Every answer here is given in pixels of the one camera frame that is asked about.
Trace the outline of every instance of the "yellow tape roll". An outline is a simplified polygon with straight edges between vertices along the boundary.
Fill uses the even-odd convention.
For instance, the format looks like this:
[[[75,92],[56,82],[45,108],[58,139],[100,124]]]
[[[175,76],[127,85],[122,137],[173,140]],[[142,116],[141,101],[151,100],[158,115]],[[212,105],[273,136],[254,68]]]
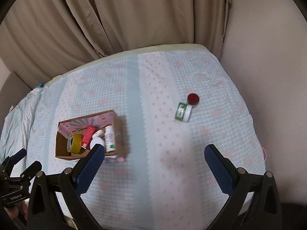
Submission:
[[[71,133],[67,141],[67,151],[69,153],[78,154],[81,150],[82,138],[80,134]]]

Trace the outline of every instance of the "blue object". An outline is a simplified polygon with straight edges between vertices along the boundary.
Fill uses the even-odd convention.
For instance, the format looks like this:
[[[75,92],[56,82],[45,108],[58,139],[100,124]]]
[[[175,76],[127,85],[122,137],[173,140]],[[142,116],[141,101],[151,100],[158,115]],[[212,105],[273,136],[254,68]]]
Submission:
[[[42,88],[42,87],[44,87],[44,86],[45,86],[45,83],[40,83],[40,84],[37,85],[35,88],[38,88],[38,87]]]
[[[99,148],[90,157],[90,159],[87,161],[83,169],[80,171],[78,177],[76,178],[75,192],[78,195],[87,192],[99,167],[104,160],[104,147],[101,144],[96,144],[95,146],[97,145],[99,145]]]
[[[233,179],[223,164],[223,160],[221,158],[224,157],[219,152],[216,153],[213,147],[215,148],[215,146],[212,144],[205,147],[205,160],[222,192],[224,194],[231,195],[234,188]]]
[[[27,155],[26,149],[21,149],[15,155],[11,157],[12,164],[17,164],[21,159],[23,159]]]

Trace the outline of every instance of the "green label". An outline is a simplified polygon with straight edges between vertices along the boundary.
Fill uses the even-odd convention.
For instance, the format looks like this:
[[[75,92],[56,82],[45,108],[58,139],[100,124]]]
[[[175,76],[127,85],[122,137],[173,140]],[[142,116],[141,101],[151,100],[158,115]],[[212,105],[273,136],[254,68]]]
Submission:
[[[186,104],[186,103],[182,103],[182,102],[179,103],[177,110],[176,110],[175,119],[177,119],[179,121],[183,120],[183,116],[185,114],[185,110],[187,108],[187,105],[188,104]]]

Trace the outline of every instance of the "blue stripe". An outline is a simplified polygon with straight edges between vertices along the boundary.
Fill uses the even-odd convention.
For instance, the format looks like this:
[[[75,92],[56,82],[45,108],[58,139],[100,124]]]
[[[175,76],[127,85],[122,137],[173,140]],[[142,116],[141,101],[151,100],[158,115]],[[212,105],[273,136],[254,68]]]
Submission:
[[[139,87],[138,57],[128,57],[128,94],[127,125],[130,151],[129,159],[134,169],[134,199],[137,226],[144,229],[154,228],[154,216],[150,199],[145,126]]]
[[[59,85],[59,91],[56,97],[54,98],[55,102],[53,103],[51,112],[50,112],[49,124],[48,124],[47,131],[45,134],[46,137],[45,137],[45,146],[44,146],[44,159],[43,159],[43,164],[42,164],[42,170],[45,170],[45,172],[48,172],[48,157],[49,157],[49,145],[50,145],[50,135],[51,135],[50,133],[52,130],[52,124],[53,124],[53,120],[55,117],[56,108],[59,104],[59,99],[61,98],[61,94],[67,82],[67,78],[68,76],[65,76],[62,78],[61,83]]]

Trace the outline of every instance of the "green and white jar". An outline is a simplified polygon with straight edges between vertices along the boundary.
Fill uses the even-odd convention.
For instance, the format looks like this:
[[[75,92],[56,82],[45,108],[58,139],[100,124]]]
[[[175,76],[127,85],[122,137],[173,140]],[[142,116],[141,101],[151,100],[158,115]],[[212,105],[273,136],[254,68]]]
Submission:
[[[187,123],[189,121],[191,111],[192,105],[180,102],[176,110],[175,119]]]

